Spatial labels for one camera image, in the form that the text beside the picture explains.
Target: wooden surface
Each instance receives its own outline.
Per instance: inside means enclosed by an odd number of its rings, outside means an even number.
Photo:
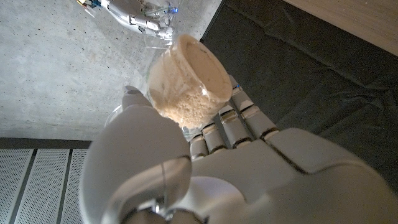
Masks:
[[[284,0],[398,55],[398,0]]]

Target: white robotic hand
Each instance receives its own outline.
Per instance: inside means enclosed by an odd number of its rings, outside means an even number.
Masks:
[[[361,159],[279,131],[233,80],[230,104],[190,142],[134,88],[90,146],[85,223],[395,223],[398,198]],[[223,129],[229,145],[219,132]]]
[[[101,0],[101,6],[124,27],[170,40],[174,35],[174,28],[170,25],[172,15],[178,9],[169,2],[165,3],[167,6],[156,6],[139,0]]]

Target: concrete wall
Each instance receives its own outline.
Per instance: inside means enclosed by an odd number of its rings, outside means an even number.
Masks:
[[[199,39],[220,2],[185,0],[180,31]],[[0,137],[92,140],[156,50],[105,10],[31,0],[0,3],[0,53]]]

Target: dark fabric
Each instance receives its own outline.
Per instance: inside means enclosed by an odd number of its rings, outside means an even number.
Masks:
[[[204,44],[280,129],[345,147],[398,192],[396,56],[277,0],[228,0]]]

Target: ventilation grille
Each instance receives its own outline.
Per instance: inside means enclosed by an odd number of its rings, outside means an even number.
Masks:
[[[15,223],[57,221],[69,149],[39,149]]]
[[[70,163],[68,186],[65,193],[65,202],[62,211],[62,224],[80,224],[83,223],[79,210],[79,181],[80,172],[83,168],[87,149],[74,149]]]
[[[33,149],[0,149],[0,223],[9,223]]]

